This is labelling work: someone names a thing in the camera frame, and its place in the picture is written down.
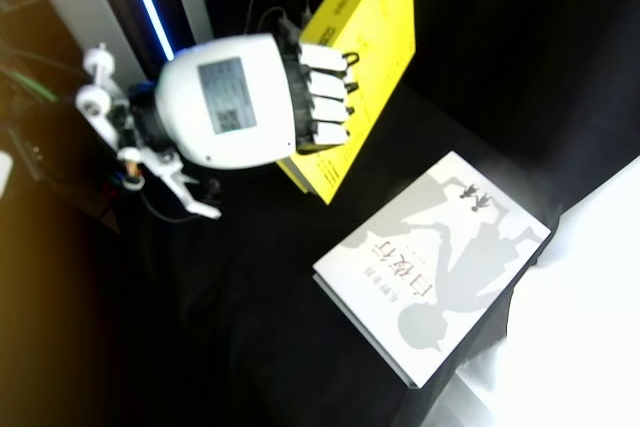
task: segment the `blue light strip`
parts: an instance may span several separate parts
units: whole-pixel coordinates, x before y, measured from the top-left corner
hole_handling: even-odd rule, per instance
[[[156,10],[155,5],[153,5],[153,0],[142,0],[142,2],[144,2],[147,14],[149,14],[149,19],[151,19],[153,29],[156,31],[160,45],[162,45],[164,55],[167,57],[167,60],[173,60],[173,49],[171,48],[171,44],[169,44],[169,39],[164,31],[164,27],[162,27],[162,22],[160,22],[158,11]]]

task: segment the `book cover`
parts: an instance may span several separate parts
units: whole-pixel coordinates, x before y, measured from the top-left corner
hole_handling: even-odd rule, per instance
[[[300,189],[328,204],[413,57],[413,0],[324,0],[301,41],[360,55],[353,68],[360,89],[349,95],[355,109],[346,123],[349,142],[278,163]]]
[[[320,259],[315,279],[420,388],[549,233],[451,152]]]

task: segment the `white book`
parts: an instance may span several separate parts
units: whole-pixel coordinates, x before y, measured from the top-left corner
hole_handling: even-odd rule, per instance
[[[549,233],[451,152],[322,257],[314,278],[421,388]]]

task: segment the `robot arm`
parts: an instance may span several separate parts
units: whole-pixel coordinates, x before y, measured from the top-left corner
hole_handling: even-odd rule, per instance
[[[342,145],[342,125],[357,89],[357,54],[299,44],[281,53],[269,34],[230,37],[185,50],[167,63],[157,84],[127,97],[112,80],[104,45],[89,50],[93,77],[76,107],[127,171],[125,187],[140,190],[144,164],[191,213],[219,218],[187,189],[181,156],[212,169],[241,169]]]

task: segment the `black curtain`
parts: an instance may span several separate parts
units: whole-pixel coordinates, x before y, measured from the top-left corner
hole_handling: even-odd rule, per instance
[[[640,0],[416,0],[408,82],[566,206],[640,155]]]

